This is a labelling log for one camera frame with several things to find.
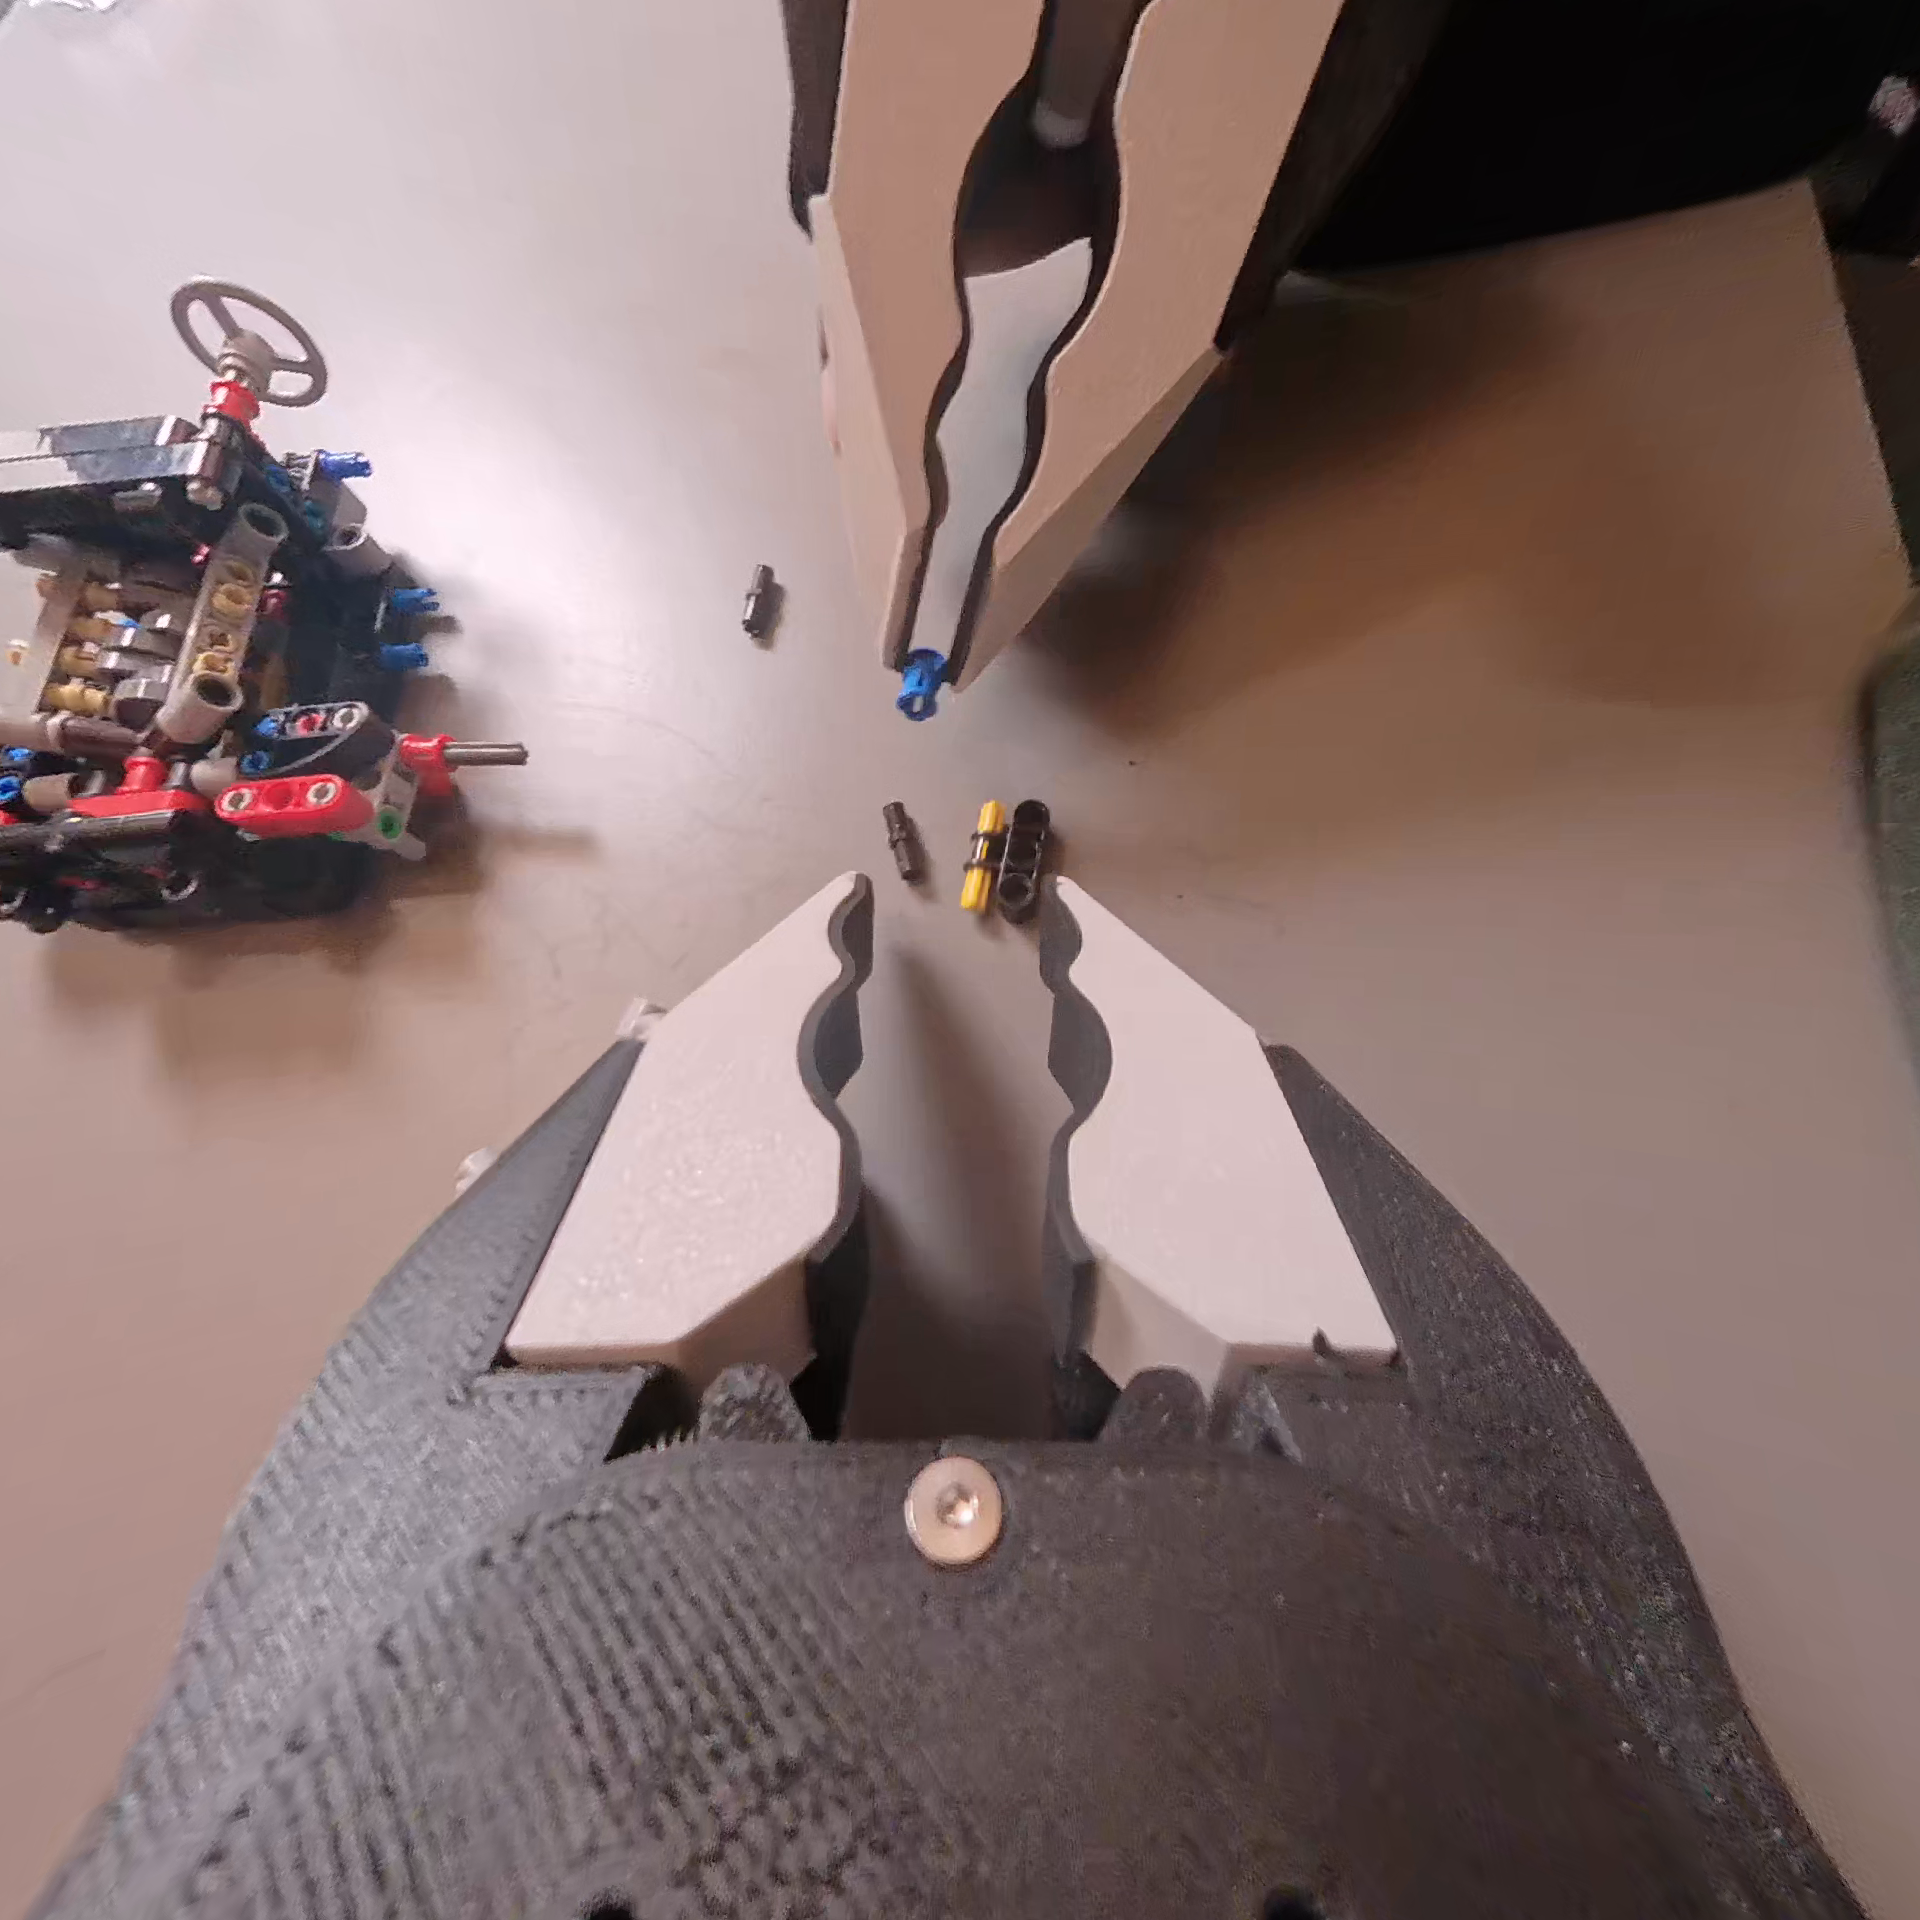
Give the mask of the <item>partly built lego car chassis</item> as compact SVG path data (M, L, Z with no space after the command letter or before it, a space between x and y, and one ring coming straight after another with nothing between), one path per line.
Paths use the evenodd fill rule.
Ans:
M314 333L230 280L172 294L193 416L4 434L2 547L37 590L4 638L2 917L148 933L321 922L418 817L519 741L404 725L442 600L367 533L357 451L277 453L329 393Z

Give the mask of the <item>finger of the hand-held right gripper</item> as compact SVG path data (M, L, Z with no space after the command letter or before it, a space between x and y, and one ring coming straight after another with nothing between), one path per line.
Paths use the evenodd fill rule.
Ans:
M1044 363L1031 474L978 550L957 688L1044 609L1219 368L1219 324L1337 17L1337 3L1141 11L1110 96L1109 259Z
M970 337L956 270L970 169L1038 41L1035 3L845 11L827 177L806 222L835 472L881 661L906 661L945 514L935 453Z

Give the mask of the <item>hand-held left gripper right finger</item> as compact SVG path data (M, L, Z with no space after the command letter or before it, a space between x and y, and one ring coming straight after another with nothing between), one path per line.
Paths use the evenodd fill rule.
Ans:
M1042 1277L1065 1377L1207 1402L1260 1370L1401 1356L1254 1027L1076 880L1050 880Z

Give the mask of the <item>black lego cross connector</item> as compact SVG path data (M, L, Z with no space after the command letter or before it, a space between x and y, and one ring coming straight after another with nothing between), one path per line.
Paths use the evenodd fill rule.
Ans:
M1021 926L1041 907L1041 882L1050 865L1051 819L1042 800L1021 800L999 829L991 900L1004 922Z

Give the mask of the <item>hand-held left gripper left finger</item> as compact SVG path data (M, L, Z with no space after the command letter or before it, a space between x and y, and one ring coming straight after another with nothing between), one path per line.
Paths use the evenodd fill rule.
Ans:
M868 1281L841 1093L861 1065L873 882L841 873L651 1011L509 1323L526 1372L737 1364L845 1394Z

